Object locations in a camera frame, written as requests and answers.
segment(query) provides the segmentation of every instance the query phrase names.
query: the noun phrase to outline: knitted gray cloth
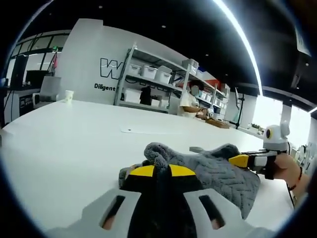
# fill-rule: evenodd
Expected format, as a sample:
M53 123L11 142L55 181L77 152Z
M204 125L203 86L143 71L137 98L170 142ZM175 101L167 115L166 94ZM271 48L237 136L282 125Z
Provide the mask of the knitted gray cloth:
M255 173L228 162L229 158L240 154L238 148L226 144L211 151L197 147L193 147L192 151L199 154L181 154L166 145L151 143L144 150L147 161L135 165L134 168L148 164L165 166L166 163L185 166L196 173L204 188L213 188L239 207L242 218L246 219L259 190L260 179ZM123 185L127 171L131 169L129 167L120 170L119 187Z

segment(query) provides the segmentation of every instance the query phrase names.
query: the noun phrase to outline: bracelet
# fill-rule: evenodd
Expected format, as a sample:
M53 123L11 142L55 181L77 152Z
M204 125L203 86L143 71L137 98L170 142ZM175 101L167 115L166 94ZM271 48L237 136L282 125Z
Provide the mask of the bracelet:
M303 174L303 168L302 168L302 167L299 167L299 168L301 169L301 173L299 174L299 177L298 177L298 181L297 181L297 182L299 182L299 181L301 180L302 174ZM292 186L292 187L288 187L288 190L289 190L289 191L292 191L294 188L296 188L296 186L297 186L297 183L296 183L294 186Z

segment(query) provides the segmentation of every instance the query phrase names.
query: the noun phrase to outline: shelving unit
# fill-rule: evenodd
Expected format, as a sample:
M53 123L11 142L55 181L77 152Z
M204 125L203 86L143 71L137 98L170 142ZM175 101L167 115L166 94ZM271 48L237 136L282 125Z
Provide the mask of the shelving unit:
M129 65L131 63L131 60L140 60L150 66L154 67L160 67L160 66L166 66L170 69L172 69L172 77L170 79L169 84L162 83L153 79L145 78L140 75L133 75L128 73ZM176 75L180 75L183 77L182 79L182 88L173 86L173 82L175 81ZM113 104L116 106L123 106L123 107L130 107L130 108L137 108L137 109L142 109L142 110L148 110L148 111L154 111L154 112L161 112L161 113L168 113L168 109L166 108L161 108L161 107L155 107L155 106L148 106L148 105L143 105L143 104L138 104L138 103L132 103L132 102L127 102L127 101L122 101L120 100L124 82L126 79L131 79L136 82L140 82L143 84L148 84L152 85L154 87L157 87L158 89L161 88L163 89L167 94L168 98L170 98L171 93L178 93L178 95L183 96L183 93L186 90L187 83L188 81L191 80L199 80L203 82L205 86L205 90L212 94L212 102L209 102L205 99L202 99L200 97L197 97L199 102L201 102L203 105L207 105L209 107L217 107L220 108L220 106L215 104L215 99L216 97L223 99L226 98L226 95L222 92L220 92L216 87L213 87L212 85L208 84L204 80L198 78L195 75L190 74L189 68L186 69L174 62L171 62L170 60L164 59L160 56L157 56L155 54L152 54L150 52L138 49L136 45L134 45L131 49L128 50L124 65L123 65L123 70L121 72L121 75L119 77L118 81L118 86L117 90L115 92L115 99Z

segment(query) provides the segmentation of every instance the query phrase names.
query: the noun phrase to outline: ceiling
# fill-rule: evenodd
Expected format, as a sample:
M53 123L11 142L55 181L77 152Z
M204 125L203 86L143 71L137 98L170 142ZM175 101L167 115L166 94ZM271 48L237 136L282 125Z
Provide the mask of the ceiling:
M291 102L310 110L312 103L317 104L317 61L297 51L293 24L287 15L282 14L280 5L273 4L274 0L223 1L250 42L262 85L299 95L311 103L295 99ZM40 2L35 0L33 6L28 7L33 7L34 11ZM317 25L311 23L314 17L310 14L312 7L307 7L309 0L305 4L302 2L290 0L288 10L297 14L298 22L303 22L308 42L315 42ZM250 57L232 24L212 0L83 0L81 4L55 0L30 25L23 37L72 29L78 18L102 19L106 26L151 38L194 58L216 78L230 86L238 86L239 92L258 93L254 88L257 79ZM300 80L292 88L295 75ZM285 94L264 91L264 95L290 101L289 94Z

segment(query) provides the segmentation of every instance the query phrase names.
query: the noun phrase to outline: led strip light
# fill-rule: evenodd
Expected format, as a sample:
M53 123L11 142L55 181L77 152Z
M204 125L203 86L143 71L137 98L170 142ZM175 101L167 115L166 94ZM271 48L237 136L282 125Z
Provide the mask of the led strip light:
M246 49L248 51L248 54L250 56L254 71L256 73L258 86L259 86L259 93L260 93L261 96L263 96L262 83L261 83L261 77L260 77L259 68L258 68L258 65L257 65L257 62L256 62L256 58L254 57L253 51L251 49L250 43L249 43L246 35L244 34L244 32L243 32L241 26L239 25L237 19L234 17L234 15L230 11L230 9L223 3L223 1L222 0L213 0L213 1L218 5L218 7L228 17L228 19L230 20L230 22L232 23L232 25L234 26L234 28L238 32L238 34L239 34L244 46L246 47Z

